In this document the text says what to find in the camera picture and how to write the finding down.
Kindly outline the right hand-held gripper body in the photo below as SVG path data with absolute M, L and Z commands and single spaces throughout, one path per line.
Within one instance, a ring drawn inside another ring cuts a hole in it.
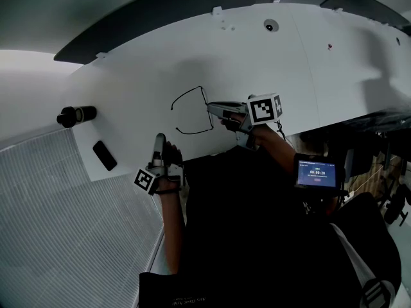
M 278 94 L 266 94 L 262 96 L 250 95 L 245 102 L 248 114 L 241 126 L 242 132 L 236 132 L 237 145 L 249 150 L 256 150 L 255 137 L 252 135 L 253 128 L 257 125 L 275 123 L 277 132 L 283 137 L 280 117 L 283 114 L 281 100 Z

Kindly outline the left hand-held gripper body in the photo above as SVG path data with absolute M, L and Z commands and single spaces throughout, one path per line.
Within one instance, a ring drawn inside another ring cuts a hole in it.
M 153 195 L 155 194 L 155 191 L 163 191 L 160 190 L 159 179 L 164 178 L 170 182 L 176 183 L 176 188 L 185 186 L 183 165 L 153 165 L 151 161 L 145 169 L 140 168 L 137 171 L 134 185 L 146 191 L 149 195 Z

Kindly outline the thin black wire eyeglasses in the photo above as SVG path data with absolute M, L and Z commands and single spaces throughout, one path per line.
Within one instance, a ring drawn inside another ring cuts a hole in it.
M 185 96 L 185 95 L 187 95 L 187 94 L 189 94 L 189 93 L 191 93 L 191 92 L 193 92 L 193 91 L 195 91 L 195 90 L 197 90 L 197 89 L 201 92 L 201 95 L 202 95 L 202 98 L 203 98 L 203 101 L 204 101 L 204 105 L 206 106 L 205 109 L 206 109 L 207 116 L 208 116 L 208 120 L 209 120 L 209 128 L 207 128 L 207 129 L 205 129 L 205 130 L 198 131 L 198 132 L 183 132 L 179 127 L 176 127 L 176 128 L 175 128 L 176 131 L 178 131 L 178 132 L 179 132 L 180 134 L 182 134 L 182 135 L 197 135 L 197 134 L 201 134 L 201 133 L 206 133 L 206 132 L 212 131 L 212 130 L 214 129 L 213 120 L 212 120 L 211 114 L 210 114 L 210 112 L 209 112 L 209 110 L 208 110 L 209 102 L 208 102 L 208 100 L 207 100 L 207 98 L 206 98 L 205 90 L 204 90 L 203 86 L 201 86 L 201 85 L 199 85 L 199 86 L 197 86 L 197 87 L 195 87 L 195 88 L 192 88 L 192 89 L 190 89 L 190 90 L 187 90 L 187 91 L 185 91 L 183 94 L 181 94 L 180 96 L 178 96 L 178 97 L 171 103 L 170 110 L 171 110 L 171 111 L 173 110 L 174 104 L 175 104 L 179 99 L 181 99 L 183 96 Z

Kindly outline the person's right forearm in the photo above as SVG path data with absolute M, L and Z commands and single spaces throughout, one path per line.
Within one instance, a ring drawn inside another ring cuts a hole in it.
M 264 147 L 285 172 L 293 175 L 296 151 L 266 124 L 254 127 L 252 134 L 255 137 L 255 143 Z

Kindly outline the person's left forearm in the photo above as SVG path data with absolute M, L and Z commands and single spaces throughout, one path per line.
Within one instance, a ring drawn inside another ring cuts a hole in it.
M 163 181 L 160 190 L 176 188 L 172 182 Z M 164 223 L 164 245 L 171 274 L 177 274 L 184 246 L 185 222 L 179 193 L 159 195 Z

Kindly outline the person's right hand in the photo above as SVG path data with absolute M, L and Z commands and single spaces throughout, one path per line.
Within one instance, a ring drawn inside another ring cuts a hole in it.
M 228 131 L 242 132 L 241 126 L 245 120 L 245 116 L 242 114 L 232 114 L 228 119 L 220 119 L 222 125 L 226 127 Z

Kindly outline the person's left hand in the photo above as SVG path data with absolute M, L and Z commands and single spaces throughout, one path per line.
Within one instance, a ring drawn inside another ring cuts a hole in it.
M 170 141 L 166 142 L 163 155 L 164 164 L 166 166 L 170 166 L 172 164 L 180 166 L 183 163 L 181 151 L 176 147 L 176 145 L 171 144 Z

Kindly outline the black smartphone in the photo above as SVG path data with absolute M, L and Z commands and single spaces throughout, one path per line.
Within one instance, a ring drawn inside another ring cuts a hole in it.
M 117 161 L 112 156 L 106 145 L 102 141 L 98 141 L 93 147 L 93 152 L 98 157 L 107 171 L 112 171 L 117 166 Z

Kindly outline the small black display screen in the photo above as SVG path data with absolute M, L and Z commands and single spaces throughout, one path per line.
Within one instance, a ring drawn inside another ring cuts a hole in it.
M 294 186 L 299 189 L 340 189 L 344 168 L 333 157 L 296 153 L 293 160 Z

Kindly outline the ribbed frosted glass panel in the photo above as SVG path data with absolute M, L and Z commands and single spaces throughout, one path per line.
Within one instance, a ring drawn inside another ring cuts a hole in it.
M 0 308 L 134 308 L 161 230 L 128 175 L 89 179 L 69 130 L 0 150 Z

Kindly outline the dark grey desk divider panel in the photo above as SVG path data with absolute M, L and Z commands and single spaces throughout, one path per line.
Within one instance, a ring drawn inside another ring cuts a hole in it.
M 100 52 L 163 26 L 212 11 L 256 4 L 256 0 L 133 0 L 89 26 L 54 57 L 57 62 L 89 64 Z
M 321 8 L 342 9 L 343 12 L 359 15 L 382 24 L 402 28 L 411 24 L 406 18 L 377 0 L 325 0 Z

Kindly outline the person's black clothing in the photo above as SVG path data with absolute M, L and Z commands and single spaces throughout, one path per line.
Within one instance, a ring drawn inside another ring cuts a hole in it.
M 399 252 L 371 193 L 308 214 L 265 151 L 234 148 L 184 168 L 179 265 L 140 274 L 139 308 L 360 308 L 363 283 L 338 232 L 379 284 L 399 289 Z

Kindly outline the black plastic sheet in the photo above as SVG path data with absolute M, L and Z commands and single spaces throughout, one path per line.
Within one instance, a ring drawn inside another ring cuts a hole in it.
M 411 128 L 411 109 L 387 109 L 350 120 L 359 131 L 391 132 Z

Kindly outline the black office chair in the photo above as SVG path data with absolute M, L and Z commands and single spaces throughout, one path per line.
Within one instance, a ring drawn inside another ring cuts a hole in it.
M 387 185 L 387 180 L 384 179 L 384 189 L 380 208 L 386 204 L 386 212 L 384 220 L 388 224 L 393 224 L 395 220 L 400 216 L 400 226 L 403 225 L 408 213 L 404 213 L 403 209 L 405 203 L 411 207 L 411 180 L 407 180 L 407 173 L 411 176 L 411 129 L 398 130 L 395 132 L 387 132 L 383 141 L 383 150 L 385 159 L 382 162 L 383 170 L 387 170 L 391 166 L 391 158 L 393 155 L 399 157 L 401 165 L 397 168 L 399 170 L 398 187 L 396 192 L 391 195 L 392 189 L 395 185 L 396 178 L 392 175 L 389 179 L 392 180 L 391 184 Z

